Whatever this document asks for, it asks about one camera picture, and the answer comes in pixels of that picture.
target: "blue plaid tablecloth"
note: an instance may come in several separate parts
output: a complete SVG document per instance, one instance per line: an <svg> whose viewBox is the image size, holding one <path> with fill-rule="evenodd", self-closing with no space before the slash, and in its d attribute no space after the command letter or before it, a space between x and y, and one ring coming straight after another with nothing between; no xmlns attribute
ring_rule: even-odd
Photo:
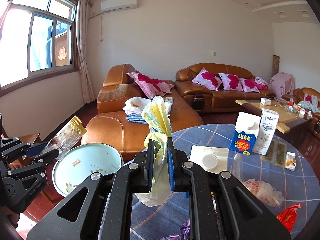
<svg viewBox="0 0 320 240"><path fill-rule="evenodd" d="M231 124L208 124L191 127L172 134L174 148L190 157L193 145L229 148L235 126ZM287 144L287 151L296 155L295 171L281 169L260 160L261 155L243 155L244 180L257 179L270 183L281 191L284 201L280 208L266 207L277 215L287 207L301 203L298 219L293 226L294 239L314 213L320 201L319 181L310 164L298 150L278 136L274 139ZM228 170L232 165L234 151L229 151ZM148 208L134 196L132 203L131 240L159 240L176 235L180 226L189 218L189 203L185 193L174 193L161 206Z"/></svg>

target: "red crumpled wrapper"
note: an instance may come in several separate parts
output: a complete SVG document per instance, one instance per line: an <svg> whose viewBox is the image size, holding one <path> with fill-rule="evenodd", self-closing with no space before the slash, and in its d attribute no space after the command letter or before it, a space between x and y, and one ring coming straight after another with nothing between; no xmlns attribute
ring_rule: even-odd
<svg viewBox="0 0 320 240"><path fill-rule="evenodd" d="M277 215L277 219L284 225L286 229L288 229L289 232L292 231L292 227L297 220L298 208L302 208L302 204L292 205Z"/></svg>

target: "red flower print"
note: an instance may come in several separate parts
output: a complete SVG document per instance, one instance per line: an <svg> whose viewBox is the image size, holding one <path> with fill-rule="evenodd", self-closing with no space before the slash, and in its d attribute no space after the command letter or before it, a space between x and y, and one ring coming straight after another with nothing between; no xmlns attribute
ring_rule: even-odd
<svg viewBox="0 0 320 240"><path fill-rule="evenodd" d="M253 83L250 79L246 79L246 80L244 81L244 85L245 85L246 87L249 87L250 89L253 89L253 88L254 88L254 83Z"/></svg>
<svg viewBox="0 0 320 240"><path fill-rule="evenodd" d="M158 90L159 92L161 92L161 89L160 89L160 88L158 87L158 85L157 85L157 84L160 83L160 82L159 82L160 80L157 79L157 81L155 81L154 79L151 79L151 78L149 78L149 77L147 77L147 76L145 76L145 75L139 74L139 73L138 73L138 80L141 81L141 82L144 81L144 82L146 82L146 83L148 83L148 84L153 85L156 90Z"/></svg>
<svg viewBox="0 0 320 240"><path fill-rule="evenodd" d="M229 85L231 89L236 89L238 87L239 79L235 75L228 75L228 78L230 79Z"/></svg>
<svg viewBox="0 0 320 240"><path fill-rule="evenodd" d="M311 95L306 96L306 101L312 103L312 97Z"/></svg>
<svg viewBox="0 0 320 240"><path fill-rule="evenodd" d="M209 71L206 71L206 72L203 72L201 74L201 76L206 79L206 80L209 80L211 81L211 84L215 87L218 86L218 81L216 80L216 78L214 77L214 75L212 75Z"/></svg>

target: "blue and white carton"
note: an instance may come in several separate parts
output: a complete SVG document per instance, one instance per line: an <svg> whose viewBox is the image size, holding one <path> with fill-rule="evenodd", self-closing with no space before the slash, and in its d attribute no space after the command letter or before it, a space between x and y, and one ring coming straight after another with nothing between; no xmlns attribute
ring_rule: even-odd
<svg viewBox="0 0 320 240"><path fill-rule="evenodd" d="M259 127L259 136L252 149L253 152L266 155L276 126L279 120L279 114L276 111L263 108L261 113L261 123Z"/></svg>
<svg viewBox="0 0 320 240"><path fill-rule="evenodd" d="M260 116L240 112L229 149L250 155L259 134Z"/></svg>

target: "window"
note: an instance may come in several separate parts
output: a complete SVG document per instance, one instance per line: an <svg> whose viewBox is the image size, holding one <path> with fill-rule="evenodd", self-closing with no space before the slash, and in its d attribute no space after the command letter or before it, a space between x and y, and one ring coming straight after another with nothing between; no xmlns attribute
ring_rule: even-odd
<svg viewBox="0 0 320 240"><path fill-rule="evenodd" d="M69 0L13 0L0 40L0 86L74 68L76 5Z"/></svg>

